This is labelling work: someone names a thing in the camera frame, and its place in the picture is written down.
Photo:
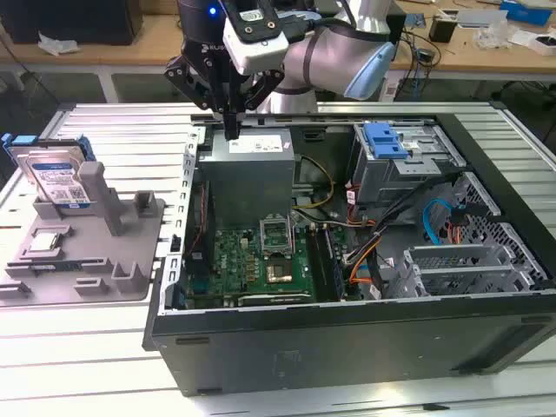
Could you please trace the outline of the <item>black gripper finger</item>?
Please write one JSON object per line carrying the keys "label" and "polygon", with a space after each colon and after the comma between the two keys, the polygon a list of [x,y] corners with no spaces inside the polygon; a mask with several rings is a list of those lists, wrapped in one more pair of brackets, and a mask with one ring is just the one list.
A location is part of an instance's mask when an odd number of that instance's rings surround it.
{"label": "black gripper finger", "polygon": [[224,87],[221,65],[214,56],[201,58],[200,66],[191,73],[192,64],[185,56],[173,58],[164,71],[164,76],[199,109],[211,110],[219,116],[227,140],[235,139],[235,112],[229,104],[229,95]]}
{"label": "black gripper finger", "polygon": [[242,76],[232,71],[232,139],[238,139],[241,131],[241,114],[256,109],[284,79],[283,69],[267,69],[250,86],[252,76]]}

